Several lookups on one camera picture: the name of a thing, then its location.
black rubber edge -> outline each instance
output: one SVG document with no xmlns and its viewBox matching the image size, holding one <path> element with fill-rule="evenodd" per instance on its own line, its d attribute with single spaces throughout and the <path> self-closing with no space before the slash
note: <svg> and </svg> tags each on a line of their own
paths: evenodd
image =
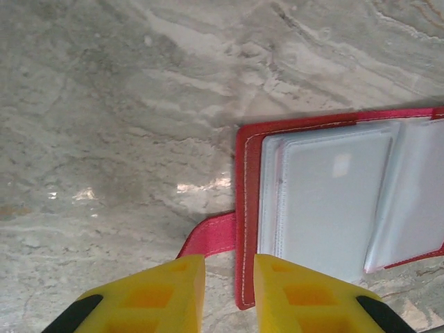
<svg viewBox="0 0 444 333">
<path fill-rule="evenodd" d="M 356 297 L 359 304 L 386 333 L 415 333 L 386 303 L 368 296 Z"/>
<path fill-rule="evenodd" d="M 42 333 L 74 333 L 102 299 L 102 295 L 91 295 L 77 300 L 68 306 Z"/>
</svg>

red wallet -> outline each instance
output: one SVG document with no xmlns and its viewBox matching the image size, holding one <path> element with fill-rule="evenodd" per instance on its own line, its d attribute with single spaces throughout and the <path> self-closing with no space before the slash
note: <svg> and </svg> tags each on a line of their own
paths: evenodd
<svg viewBox="0 0 444 333">
<path fill-rule="evenodd" d="M 235 154 L 235 212 L 209 217 L 199 223 L 187 238 L 178 257 L 203 254 L 206 257 L 230 250 L 236 251 L 235 298 L 240 309 L 255 305 L 253 291 L 253 258 L 258 247 L 259 193 L 261 179 L 261 154 L 264 138 L 271 135 L 302 131 L 324 130 L 375 123 L 383 120 L 404 121 L 444 119 L 444 107 L 407 110 L 385 110 L 334 114 L 321 117 L 271 121 L 243 126 L 237 133 Z M 442 205 L 442 198 L 436 198 Z M 415 257 L 394 262 L 380 268 L 390 268 L 423 259 L 444 255 L 441 248 Z"/>
</svg>

gray marble surface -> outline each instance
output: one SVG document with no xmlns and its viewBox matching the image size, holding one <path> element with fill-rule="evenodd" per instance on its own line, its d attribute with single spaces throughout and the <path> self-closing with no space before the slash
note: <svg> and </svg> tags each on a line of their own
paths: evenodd
<svg viewBox="0 0 444 333">
<path fill-rule="evenodd" d="M 237 126 L 444 104 L 442 0 L 1 0 L 0 332 L 173 259 L 233 208 Z M 233 254 L 207 261 L 204 332 L 256 332 Z M 361 282 L 444 323 L 444 263 Z"/>
</svg>

